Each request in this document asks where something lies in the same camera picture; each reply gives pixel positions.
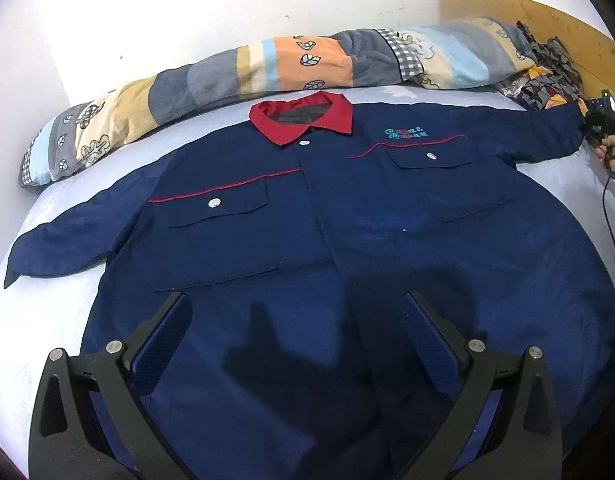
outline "pocket flap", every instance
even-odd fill
[[[207,218],[247,213],[266,204],[267,188],[265,179],[261,178],[160,203],[155,214],[163,218],[168,227],[183,227]]]
[[[456,168],[469,164],[474,158],[472,144],[465,136],[458,136],[436,144],[390,146],[387,152],[392,160],[406,170]]]

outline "embroidered logo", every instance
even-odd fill
[[[390,139],[409,139],[410,137],[427,137],[427,134],[421,126],[410,128],[409,130],[385,130],[385,134],[389,135]]]

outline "chest pocket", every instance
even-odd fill
[[[164,236],[155,290],[213,285],[278,267],[264,178],[152,207]]]
[[[488,157],[466,137],[439,144],[387,148],[403,178],[441,221],[463,218],[510,200]]]

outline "white wall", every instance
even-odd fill
[[[36,199],[17,184],[21,157],[43,124],[68,105],[39,0],[1,0],[0,263]]]
[[[588,0],[537,0],[599,30]],[[434,22],[439,0],[41,0],[72,104],[271,36]]]

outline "patterned pillowcase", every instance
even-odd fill
[[[411,78],[430,89],[476,88],[502,81],[536,64],[523,33],[492,18],[466,18],[409,27],[399,38],[423,66]]]

